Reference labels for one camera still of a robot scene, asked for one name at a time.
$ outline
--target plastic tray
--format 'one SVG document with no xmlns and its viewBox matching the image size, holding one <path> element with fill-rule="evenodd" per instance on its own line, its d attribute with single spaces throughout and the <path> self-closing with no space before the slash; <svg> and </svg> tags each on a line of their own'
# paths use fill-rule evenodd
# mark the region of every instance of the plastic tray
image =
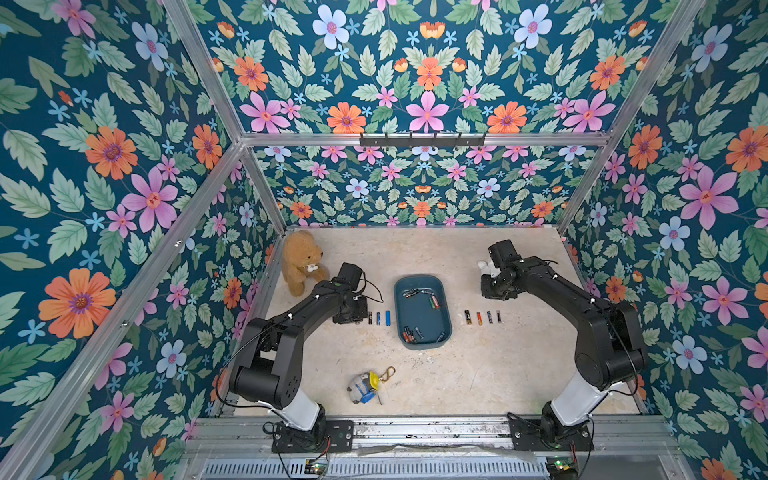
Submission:
<svg viewBox="0 0 768 480">
<path fill-rule="evenodd" d="M 429 296 L 425 293 L 417 293 L 405 298 L 402 294 L 414 288 L 429 288 L 435 291 L 440 308 L 433 309 L 429 302 Z M 397 336 L 407 349 L 424 350 L 435 349 L 442 346 L 451 338 L 451 315 L 448 312 L 448 303 L 445 301 L 445 291 L 442 282 L 432 275 L 405 276 L 395 284 L 395 307 L 397 314 Z M 407 343 L 402 338 L 405 327 L 409 327 L 416 340 L 416 344 Z M 424 338 L 419 337 L 415 328 L 421 330 Z M 439 342 L 440 334 L 445 332 L 445 337 Z"/>
</svg>

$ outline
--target light blue flower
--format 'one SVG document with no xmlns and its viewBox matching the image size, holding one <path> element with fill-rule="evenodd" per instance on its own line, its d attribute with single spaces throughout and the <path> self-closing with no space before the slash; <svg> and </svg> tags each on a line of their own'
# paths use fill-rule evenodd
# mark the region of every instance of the light blue flower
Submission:
<svg viewBox="0 0 768 480">
<path fill-rule="evenodd" d="M 28 329 L 22 330 L 18 333 L 20 337 L 27 337 L 27 343 L 30 345 L 35 342 L 37 337 L 39 336 L 45 336 L 45 332 L 43 332 L 43 327 L 45 327 L 45 322 L 40 322 L 37 325 L 35 325 L 35 321 L 33 319 L 30 319 L 27 322 L 27 325 L 29 326 Z"/>
<path fill-rule="evenodd" d="M 457 41 L 456 40 L 456 30 L 454 30 L 454 31 L 447 31 L 445 33 L 445 38 L 442 39 L 442 42 L 443 43 L 447 43 L 448 46 L 450 47 L 451 45 L 453 45 L 454 41 Z"/>
<path fill-rule="evenodd" d="M 121 24 L 128 23 L 128 14 L 120 10 L 119 7 L 114 8 L 114 17 L 120 21 Z"/>
<path fill-rule="evenodd" d="M 86 219 L 87 225 L 92 225 L 91 230 L 98 232 L 104 229 L 104 217 L 99 217 L 96 212 L 93 213 L 93 217 Z"/>
<path fill-rule="evenodd" d="M 67 105 L 62 105 L 61 107 L 59 107 L 58 105 L 56 105 L 56 102 L 53 100 L 51 100 L 49 103 L 52 108 L 51 110 L 48 111 L 48 113 L 51 115 L 56 115 L 56 118 L 59 121 L 62 121 L 65 118 L 71 118 L 70 115 L 67 113 L 67 110 L 69 110 L 67 108 Z"/>
<path fill-rule="evenodd" d="M 128 454 L 128 461 L 125 462 L 123 465 L 123 468 L 127 468 L 129 472 L 132 472 L 134 470 L 134 467 L 138 465 L 139 462 L 139 452 L 132 452 Z"/>
<path fill-rule="evenodd" d="M 35 233 L 34 235 L 32 235 L 32 231 L 29 230 L 28 228 L 24 229 L 24 235 L 20 235 L 19 233 L 17 233 L 16 235 L 13 236 L 14 240 L 24 242 L 22 243 L 22 248 L 24 250 L 27 250 L 30 245 L 32 245 L 33 247 L 38 246 L 40 243 L 35 242 L 35 240 L 37 240 L 38 238 L 40 238 L 40 234 Z"/>
<path fill-rule="evenodd" d="M 89 253 L 87 250 L 81 250 L 83 257 L 85 257 L 85 260 L 81 260 L 80 263 L 78 263 L 79 266 L 88 266 L 89 270 L 94 269 L 94 265 L 98 265 L 101 263 L 101 260 L 96 258 L 98 255 L 98 250 L 94 250 L 93 252 Z"/>
<path fill-rule="evenodd" d="M 349 20 L 349 24 L 344 28 L 349 30 L 349 36 L 352 36 L 355 33 L 360 33 L 360 24 L 355 23 L 355 21 L 352 19 Z"/>
<path fill-rule="evenodd" d="M 685 150 L 685 153 L 693 155 L 698 146 L 699 144 L 695 144 L 693 140 L 689 140 L 688 143 L 683 146 L 683 150 Z"/>
<path fill-rule="evenodd" d="M 83 104 L 83 107 L 87 107 L 88 104 L 93 103 L 93 100 L 88 98 L 88 90 L 72 88 L 72 92 L 74 93 L 74 102 L 76 104 Z"/>
<path fill-rule="evenodd" d="M 165 65 L 165 76 L 176 78 L 176 75 L 178 75 L 179 72 L 174 70 L 174 64 L 164 61 L 163 65 Z"/>
<path fill-rule="evenodd" d="M 349 47 L 345 47 L 344 45 L 339 44 L 338 49 L 334 51 L 333 54 L 336 57 L 341 57 L 341 60 L 345 60 L 349 58 Z"/>
<path fill-rule="evenodd" d="M 614 30 L 614 38 L 620 41 L 627 34 L 627 26 L 622 25 L 621 28 Z"/>
<path fill-rule="evenodd" d="M 83 48 L 85 48 L 85 51 L 88 52 L 88 58 L 101 63 L 101 59 L 102 57 L 104 57 L 104 54 L 101 53 L 101 50 L 99 50 L 98 45 L 96 45 L 96 42 L 91 40 L 91 42 L 88 45 L 84 43 Z"/>
<path fill-rule="evenodd" d="M 141 364 L 144 363 L 141 360 L 139 360 L 139 356 L 136 355 L 136 358 L 128 362 L 128 375 L 133 375 L 134 373 L 139 372 L 139 367 Z"/>
<path fill-rule="evenodd" d="M 421 40 L 419 40 L 419 33 L 417 31 L 409 31 L 408 32 L 408 38 L 406 39 L 408 43 L 411 44 L 411 46 L 416 45 Z"/>
<path fill-rule="evenodd" d="M 237 36 L 240 37 L 240 40 L 242 41 L 248 41 L 250 40 L 250 32 L 247 30 L 243 30 L 243 27 L 237 27 Z"/>
</svg>

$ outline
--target aluminum frame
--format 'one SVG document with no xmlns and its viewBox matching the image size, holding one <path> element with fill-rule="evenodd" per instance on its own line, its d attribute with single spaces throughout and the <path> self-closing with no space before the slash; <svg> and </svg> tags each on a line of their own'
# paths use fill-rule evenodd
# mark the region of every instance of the aluminum frame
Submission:
<svg viewBox="0 0 768 480">
<path fill-rule="evenodd" d="M 648 56 L 648 63 L 637 77 L 632 91 L 624 100 L 624 103 L 621 104 L 619 112 L 611 123 L 611 127 L 608 130 L 609 140 L 607 145 L 595 153 L 589 168 L 584 172 L 584 176 L 581 177 L 581 182 L 579 182 L 571 198 L 568 199 L 568 206 L 565 208 L 563 216 L 560 217 L 560 221 L 558 221 L 558 232 L 560 232 L 560 235 L 567 233 L 568 225 L 571 224 L 581 205 L 587 200 L 592 187 L 600 177 L 603 169 L 605 169 L 608 160 L 611 159 L 611 155 L 616 151 L 621 138 L 624 136 L 624 132 L 632 124 L 645 98 L 659 80 L 661 71 L 667 66 L 668 61 L 672 58 L 675 50 L 677 50 L 677 47 L 683 40 L 685 32 L 705 3 L 706 0 L 680 0 L 680 3 L 677 4 L 670 21 L 664 27 L 654 49 Z"/>
<path fill-rule="evenodd" d="M 232 145 L 208 174 L 165 233 L 160 245 L 144 262 L 102 324 L 56 383 L 24 434 L 5 454 L 0 462 L 0 480 L 29 480 L 35 474 L 43 457 L 51 451 L 86 394 L 93 388 L 99 372 L 109 363 L 155 286 L 162 281 L 179 254 L 179 245 L 190 236 L 242 154 L 241 144 Z"/>
</svg>

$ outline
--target teddy bear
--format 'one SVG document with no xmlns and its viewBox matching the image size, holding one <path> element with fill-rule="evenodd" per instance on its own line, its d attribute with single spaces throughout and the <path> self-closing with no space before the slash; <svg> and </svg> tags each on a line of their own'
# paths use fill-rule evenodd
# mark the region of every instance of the teddy bear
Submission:
<svg viewBox="0 0 768 480">
<path fill-rule="evenodd" d="M 323 250 L 317 246 L 312 234 L 299 230 L 286 238 L 283 246 L 283 278 L 293 296 L 304 293 L 304 280 L 313 278 L 316 282 L 328 280 L 328 270 L 320 265 Z"/>
</svg>

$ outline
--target beige floor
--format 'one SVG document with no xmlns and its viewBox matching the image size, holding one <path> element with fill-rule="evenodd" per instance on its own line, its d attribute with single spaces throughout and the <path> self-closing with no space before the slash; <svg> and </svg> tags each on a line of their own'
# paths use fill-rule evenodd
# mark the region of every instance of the beige floor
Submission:
<svg viewBox="0 0 768 480">
<path fill-rule="evenodd" d="M 523 256 L 536 255 L 578 284 L 568 253 L 554 228 L 319 229 L 311 230 L 325 253 L 331 276 L 342 262 L 359 265 L 377 285 L 384 304 L 369 301 L 373 325 L 335 325 L 326 321 L 305 343 L 302 388 L 330 415 L 461 415 L 539 413 L 575 372 L 576 330 L 539 298 L 487 300 L 480 295 L 479 260 L 488 247 L 510 239 Z M 397 338 L 392 289 L 402 276 L 436 275 L 445 287 L 453 322 L 451 339 L 441 348 L 406 349 Z M 312 281 L 307 281 L 307 291 Z M 375 296 L 369 287 L 366 294 Z M 283 278 L 268 316 L 296 303 Z M 392 313 L 385 326 L 384 312 Z M 472 313 L 467 325 L 464 310 Z M 485 312 L 500 310 L 501 325 L 487 323 Z M 381 312 L 382 325 L 376 325 Z M 477 323 L 477 312 L 483 325 Z M 386 383 L 385 403 L 354 405 L 346 387 L 355 375 L 372 369 L 397 373 Z M 637 413 L 631 397 L 612 395 L 600 413 Z M 239 409 L 237 415 L 254 415 Z"/>
</svg>

